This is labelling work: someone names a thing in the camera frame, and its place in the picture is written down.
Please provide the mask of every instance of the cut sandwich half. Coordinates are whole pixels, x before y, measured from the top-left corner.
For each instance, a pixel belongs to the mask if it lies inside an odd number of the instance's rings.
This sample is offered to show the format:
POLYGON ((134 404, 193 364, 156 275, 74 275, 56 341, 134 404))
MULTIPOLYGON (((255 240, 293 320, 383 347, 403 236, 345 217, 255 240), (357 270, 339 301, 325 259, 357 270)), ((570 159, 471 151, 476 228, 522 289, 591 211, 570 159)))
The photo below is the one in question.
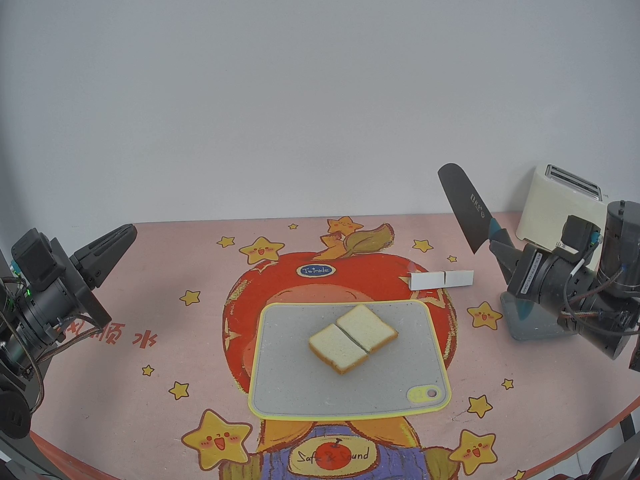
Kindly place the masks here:
POLYGON ((336 321, 336 325, 369 354, 397 338, 398 332, 380 320, 364 304, 358 304, 336 321))
POLYGON ((345 374, 366 361, 367 352, 356 345, 336 324, 331 324, 309 338, 309 347, 336 372, 345 374))

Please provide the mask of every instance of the small apple illustration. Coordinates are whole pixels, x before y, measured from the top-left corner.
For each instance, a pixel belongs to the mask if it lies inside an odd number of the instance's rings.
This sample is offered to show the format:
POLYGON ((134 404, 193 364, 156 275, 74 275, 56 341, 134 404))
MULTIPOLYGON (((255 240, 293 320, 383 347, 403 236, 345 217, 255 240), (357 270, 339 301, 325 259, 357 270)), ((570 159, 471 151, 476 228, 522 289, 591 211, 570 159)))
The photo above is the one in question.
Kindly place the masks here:
POLYGON ((342 439, 336 437, 335 443, 323 443, 316 448, 316 464, 322 469, 336 470, 351 462, 351 450, 340 444, 342 439))

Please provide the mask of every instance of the toaster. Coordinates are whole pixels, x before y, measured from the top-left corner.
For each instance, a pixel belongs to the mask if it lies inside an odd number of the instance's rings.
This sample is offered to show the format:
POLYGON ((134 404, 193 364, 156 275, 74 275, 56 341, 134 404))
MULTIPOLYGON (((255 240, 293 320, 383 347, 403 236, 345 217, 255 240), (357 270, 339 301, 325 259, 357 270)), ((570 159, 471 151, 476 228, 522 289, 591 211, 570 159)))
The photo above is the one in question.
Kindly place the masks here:
MULTIPOLYGON (((562 236, 564 222, 576 215, 593 222, 604 233, 609 197, 585 178, 551 164, 539 165, 531 181, 516 236, 553 250, 562 236)), ((595 270, 600 260, 598 247, 588 267, 595 270)))

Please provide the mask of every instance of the yellow star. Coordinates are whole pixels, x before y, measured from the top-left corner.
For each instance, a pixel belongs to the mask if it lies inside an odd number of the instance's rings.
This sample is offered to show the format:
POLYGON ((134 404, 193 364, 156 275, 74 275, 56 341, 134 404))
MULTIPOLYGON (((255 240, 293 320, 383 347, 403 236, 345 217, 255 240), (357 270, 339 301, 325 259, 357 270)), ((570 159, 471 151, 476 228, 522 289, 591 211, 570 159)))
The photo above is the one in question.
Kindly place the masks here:
POLYGON ((180 398, 188 397, 187 389, 189 389, 189 384, 180 384, 178 381, 173 382, 173 387, 169 389, 169 393, 175 396, 176 400, 180 400, 180 398))
POLYGON ((180 297, 180 300, 184 302, 185 306, 188 306, 189 304, 196 304, 196 302, 200 302, 200 292, 187 290, 184 295, 180 297))
POLYGON ((487 411, 491 411, 491 409, 493 409, 493 406, 486 401, 486 395, 482 395, 480 398, 472 398, 469 396, 469 409, 467 409, 467 412, 475 413, 482 418, 484 414, 487 411))
POLYGON ((261 260, 278 261, 278 251, 284 247, 284 244, 269 242, 267 238, 261 236, 251 245, 242 247, 240 252, 247 255, 247 263, 253 265, 261 260))
POLYGON ((493 311, 489 306, 489 302, 483 302, 477 308, 468 308, 467 313, 473 316, 474 327, 486 325, 489 329, 498 330, 498 320, 502 318, 502 314, 498 313, 498 311, 493 311))
POLYGON ((498 457, 493 453, 492 446, 495 434, 476 436, 473 432, 462 430, 460 433, 460 446, 450 453, 449 459, 462 462, 465 475, 471 475, 480 464, 493 464, 498 462, 498 457))
POLYGON ((229 423, 207 409, 199 427, 182 436, 182 443, 197 450, 200 469, 210 471, 223 460, 238 464, 249 462, 244 441, 251 430, 248 423, 229 423))
POLYGON ((236 239, 235 236, 231 236, 231 237, 223 236, 222 238, 220 238, 220 242, 216 242, 216 244, 222 245, 222 249, 224 249, 225 247, 229 247, 229 245, 234 245, 235 239, 236 239))
POLYGON ((429 249, 433 249, 433 247, 429 245, 428 240, 414 240, 412 249, 418 249, 422 252, 427 252, 429 249))

